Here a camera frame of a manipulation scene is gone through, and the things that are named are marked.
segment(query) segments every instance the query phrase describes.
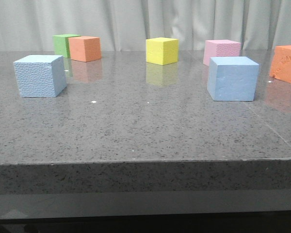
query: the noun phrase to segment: white curtain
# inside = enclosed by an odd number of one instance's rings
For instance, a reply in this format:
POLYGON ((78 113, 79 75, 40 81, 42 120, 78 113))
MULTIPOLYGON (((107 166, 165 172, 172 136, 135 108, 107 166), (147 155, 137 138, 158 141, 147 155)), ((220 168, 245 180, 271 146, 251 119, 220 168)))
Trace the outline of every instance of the white curtain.
POLYGON ((291 44, 291 0, 0 0, 0 51, 52 51, 52 35, 99 36, 102 50, 145 50, 171 37, 181 50, 205 40, 244 50, 291 44))

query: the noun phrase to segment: orange cube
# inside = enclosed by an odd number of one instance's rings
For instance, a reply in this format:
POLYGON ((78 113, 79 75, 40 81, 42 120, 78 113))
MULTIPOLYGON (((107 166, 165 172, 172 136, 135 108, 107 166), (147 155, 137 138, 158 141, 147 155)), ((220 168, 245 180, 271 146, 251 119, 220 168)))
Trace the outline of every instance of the orange cube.
POLYGON ((276 46, 270 76, 291 83, 291 45, 276 46))
POLYGON ((99 37, 71 37, 69 38, 69 46, 72 60, 90 62, 101 58, 99 37))

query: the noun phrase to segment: blue foam block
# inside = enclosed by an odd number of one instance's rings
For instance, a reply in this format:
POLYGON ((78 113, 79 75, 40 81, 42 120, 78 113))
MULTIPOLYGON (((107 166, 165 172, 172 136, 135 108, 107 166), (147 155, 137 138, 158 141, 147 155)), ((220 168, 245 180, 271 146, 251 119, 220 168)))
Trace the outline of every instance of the blue foam block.
POLYGON ((29 55, 14 70, 21 97, 56 97, 67 86, 63 56, 29 55))
POLYGON ((258 63, 247 57, 212 57, 207 90, 216 101, 253 101, 258 74, 258 63))

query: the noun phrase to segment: cube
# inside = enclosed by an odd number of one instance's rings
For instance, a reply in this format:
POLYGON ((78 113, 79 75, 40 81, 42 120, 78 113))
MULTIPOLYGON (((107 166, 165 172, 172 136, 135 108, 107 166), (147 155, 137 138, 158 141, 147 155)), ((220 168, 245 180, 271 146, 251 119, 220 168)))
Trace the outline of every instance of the cube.
POLYGON ((206 40, 203 63, 209 66, 211 57, 237 57, 241 43, 232 40, 206 40))
POLYGON ((21 97, 56 97, 67 86, 63 56, 29 55, 14 70, 21 97))
POLYGON ((146 83, 155 86, 169 86, 178 81, 178 64, 172 63, 166 66, 146 64, 146 83))
POLYGON ((276 46, 270 76, 291 83, 291 45, 276 46))
POLYGON ((92 62, 71 61, 73 70, 73 79, 93 83, 102 79, 102 62, 101 60, 92 62))
POLYGON ((258 63, 247 57, 212 57, 207 90, 216 101, 253 101, 258 63))
POLYGON ((153 38, 146 40, 146 61, 166 65, 178 61, 179 40, 171 38, 153 38))
POLYGON ((69 38, 72 60, 90 62, 101 58, 100 38, 80 36, 69 38))
POLYGON ((81 36, 81 35, 76 35, 76 34, 54 35, 53 36, 54 53, 56 55, 62 55, 65 58, 69 58, 70 49, 69 49, 68 38, 76 37, 76 36, 81 36))

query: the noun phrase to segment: table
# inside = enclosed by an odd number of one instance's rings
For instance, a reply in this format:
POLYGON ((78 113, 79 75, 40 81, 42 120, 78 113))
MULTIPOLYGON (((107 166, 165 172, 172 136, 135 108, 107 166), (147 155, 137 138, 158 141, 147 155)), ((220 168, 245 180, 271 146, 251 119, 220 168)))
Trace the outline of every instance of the table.
POLYGON ((0 219, 291 210, 291 84, 260 64, 253 102, 213 101, 203 51, 65 58, 56 98, 21 98, 0 52, 0 219))

